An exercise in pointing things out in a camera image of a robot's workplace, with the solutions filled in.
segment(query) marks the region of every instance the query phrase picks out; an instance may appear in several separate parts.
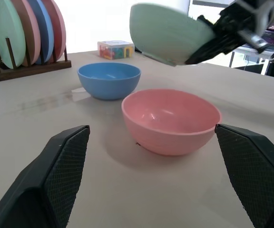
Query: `green plate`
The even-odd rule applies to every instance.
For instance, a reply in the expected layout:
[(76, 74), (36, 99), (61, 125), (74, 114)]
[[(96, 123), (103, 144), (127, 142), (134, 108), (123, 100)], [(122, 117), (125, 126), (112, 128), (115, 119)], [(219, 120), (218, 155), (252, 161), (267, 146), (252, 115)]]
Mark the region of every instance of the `green plate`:
[(26, 43), (21, 20), (10, 0), (0, 0), (0, 56), (4, 64), (13, 68), (6, 38), (10, 39), (16, 66), (20, 66), (25, 57)]
[(184, 65), (195, 51), (215, 37), (205, 23), (150, 3), (132, 6), (130, 34), (143, 54), (171, 66)]

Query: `pink bowl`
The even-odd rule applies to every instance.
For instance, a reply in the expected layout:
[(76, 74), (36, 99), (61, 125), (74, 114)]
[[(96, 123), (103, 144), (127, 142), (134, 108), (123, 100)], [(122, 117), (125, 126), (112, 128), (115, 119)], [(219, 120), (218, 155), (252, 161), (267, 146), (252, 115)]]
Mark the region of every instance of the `pink bowl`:
[(132, 93), (123, 100), (122, 112), (128, 131), (141, 146), (172, 156), (200, 149), (222, 119), (206, 100), (171, 89)]

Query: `bowl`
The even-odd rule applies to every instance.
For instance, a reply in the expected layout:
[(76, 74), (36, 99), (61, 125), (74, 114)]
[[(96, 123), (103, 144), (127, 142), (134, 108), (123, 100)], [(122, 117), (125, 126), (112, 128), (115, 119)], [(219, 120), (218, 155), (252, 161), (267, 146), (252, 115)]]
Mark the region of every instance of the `bowl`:
[(94, 63), (78, 70), (82, 86), (94, 98), (117, 100), (136, 88), (141, 71), (124, 63)]
[(200, 149), (222, 119), (211, 103), (172, 89), (132, 93), (123, 100), (122, 112), (128, 131), (141, 146), (172, 156)]
[(132, 6), (129, 26), (135, 46), (144, 55), (171, 66), (185, 65), (194, 52), (215, 38), (202, 21), (151, 3)]

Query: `table surface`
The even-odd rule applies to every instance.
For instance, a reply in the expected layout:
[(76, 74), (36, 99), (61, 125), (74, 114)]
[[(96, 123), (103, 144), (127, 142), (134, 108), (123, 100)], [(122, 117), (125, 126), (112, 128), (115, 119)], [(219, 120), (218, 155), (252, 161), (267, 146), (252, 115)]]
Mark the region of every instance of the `table surface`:
[[(73, 67), (0, 82), (0, 199), (50, 137), (89, 124), (90, 141), (68, 228), (252, 228), (229, 181), (217, 138), (184, 157), (136, 145), (121, 101), (96, 100), (77, 69), (105, 61), (96, 52), (69, 55)], [(215, 104), (223, 123), (274, 143), (274, 78), (211, 64), (171, 67), (136, 54), (137, 90), (174, 88)]]

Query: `green bowl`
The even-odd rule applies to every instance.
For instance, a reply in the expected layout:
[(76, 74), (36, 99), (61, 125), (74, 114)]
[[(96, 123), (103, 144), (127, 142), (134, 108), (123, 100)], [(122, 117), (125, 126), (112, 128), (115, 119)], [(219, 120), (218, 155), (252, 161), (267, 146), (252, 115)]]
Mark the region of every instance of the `green bowl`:
[(215, 37), (202, 21), (150, 3), (132, 6), (130, 34), (144, 55), (171, 66), (185, 65), (194, 52)]

